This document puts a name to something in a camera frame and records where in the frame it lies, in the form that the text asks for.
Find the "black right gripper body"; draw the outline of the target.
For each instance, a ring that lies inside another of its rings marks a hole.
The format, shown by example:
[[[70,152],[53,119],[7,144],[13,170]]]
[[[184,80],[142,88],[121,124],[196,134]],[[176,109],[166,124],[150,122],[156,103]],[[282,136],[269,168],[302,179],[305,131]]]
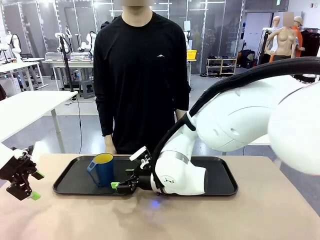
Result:
[[[133,194],[137,188],[142,190],[152,191],[151,176],[140,175],[138,180],[130,180],[132,182],[132,189],[116,189],[120,195]]]

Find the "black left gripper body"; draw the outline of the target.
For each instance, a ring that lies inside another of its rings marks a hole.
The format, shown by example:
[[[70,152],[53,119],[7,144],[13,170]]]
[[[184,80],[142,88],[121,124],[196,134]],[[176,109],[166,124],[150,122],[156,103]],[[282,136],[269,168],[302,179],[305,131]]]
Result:
[[[36,171],[36,164],[31,160],[30,155],[27,154],[19,158],[13,156],[0,169],[0,179],[8,181],[10,184],[5,190],[22,201],[32,193],[28,177]]]

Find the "person's right hand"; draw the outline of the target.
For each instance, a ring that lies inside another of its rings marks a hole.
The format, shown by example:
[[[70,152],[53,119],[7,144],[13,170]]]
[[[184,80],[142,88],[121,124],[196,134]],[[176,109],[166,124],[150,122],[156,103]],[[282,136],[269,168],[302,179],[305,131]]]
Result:
[[[117,153],[112,139],[105,138],[104,143],[105,143],[105,152],[106,153],[112,154],[112,155],[115,155]]]

